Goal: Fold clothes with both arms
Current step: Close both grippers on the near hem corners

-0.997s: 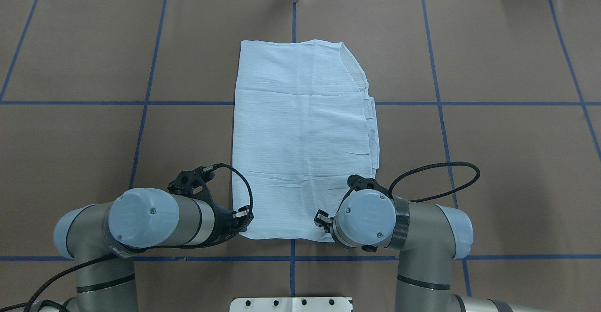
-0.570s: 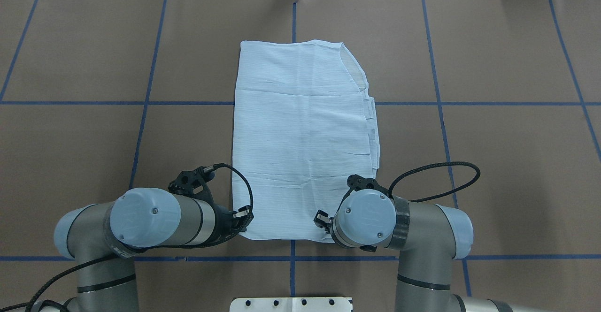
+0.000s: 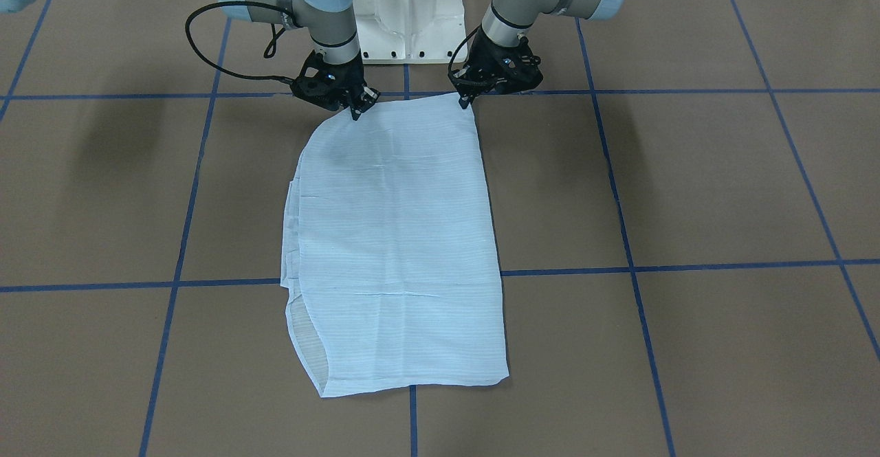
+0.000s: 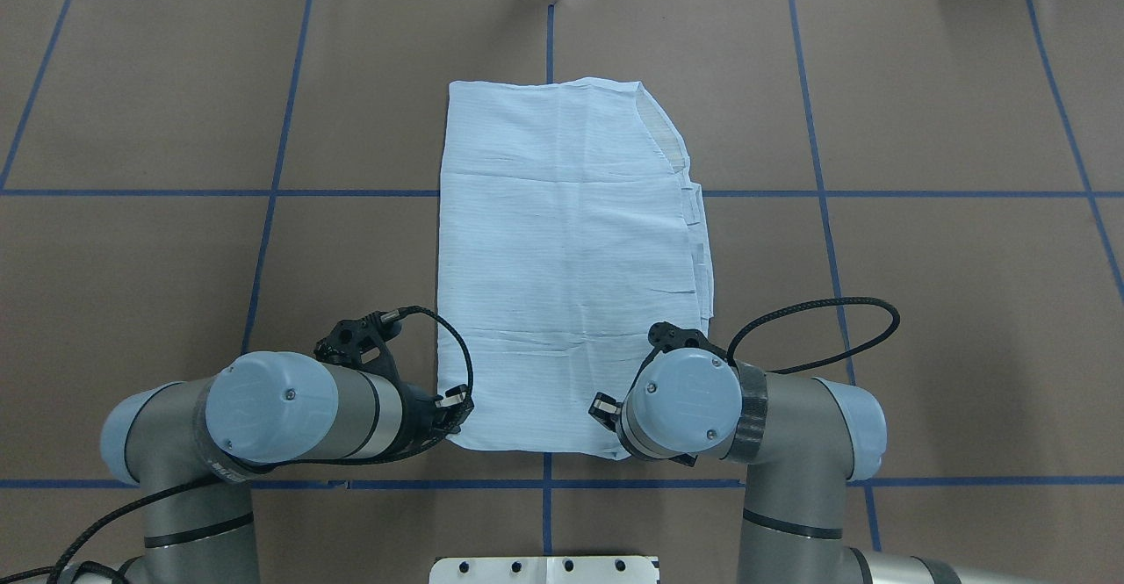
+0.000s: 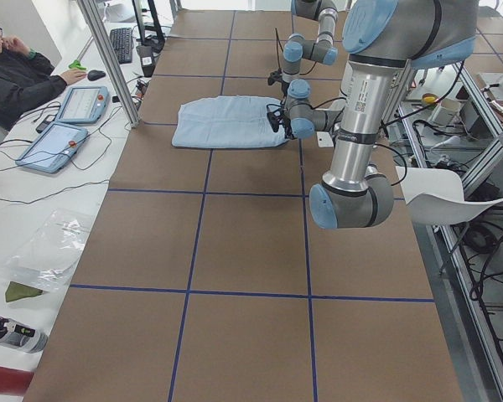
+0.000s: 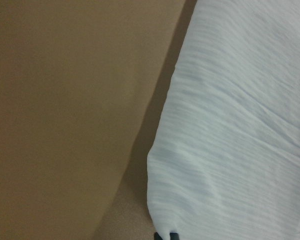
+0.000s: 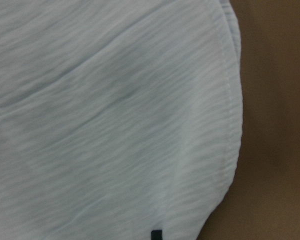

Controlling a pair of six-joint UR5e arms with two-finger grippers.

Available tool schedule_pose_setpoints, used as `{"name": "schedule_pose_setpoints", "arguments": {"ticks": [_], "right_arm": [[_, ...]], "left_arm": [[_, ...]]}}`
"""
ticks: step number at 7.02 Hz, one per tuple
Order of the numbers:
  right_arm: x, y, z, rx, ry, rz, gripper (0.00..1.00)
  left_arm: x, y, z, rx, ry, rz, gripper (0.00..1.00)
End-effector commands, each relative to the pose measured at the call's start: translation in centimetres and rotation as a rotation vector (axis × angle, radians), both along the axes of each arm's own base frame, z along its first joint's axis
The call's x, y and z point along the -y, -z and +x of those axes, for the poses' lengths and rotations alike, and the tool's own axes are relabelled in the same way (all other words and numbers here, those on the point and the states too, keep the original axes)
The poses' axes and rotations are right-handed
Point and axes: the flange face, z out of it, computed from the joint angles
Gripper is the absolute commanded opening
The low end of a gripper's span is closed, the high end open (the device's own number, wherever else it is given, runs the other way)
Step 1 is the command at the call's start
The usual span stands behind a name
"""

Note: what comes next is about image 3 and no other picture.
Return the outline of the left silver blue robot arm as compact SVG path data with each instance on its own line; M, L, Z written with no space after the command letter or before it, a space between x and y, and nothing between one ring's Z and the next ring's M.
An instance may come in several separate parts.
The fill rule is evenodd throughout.
M468 59L448 75L464 109L481 95L531 93L543 76L530 31L541 16L561 16L580 28L583 94L801 93L801 79L772 76L761 44L830 56L814 38L790 37L788 17L805 1L491 0L466 37Z

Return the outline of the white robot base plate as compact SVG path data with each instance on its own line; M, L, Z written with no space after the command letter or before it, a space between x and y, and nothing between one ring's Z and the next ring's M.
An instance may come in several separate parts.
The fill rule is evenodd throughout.
M448 63L465 40L464 0L354 0L365 65Z

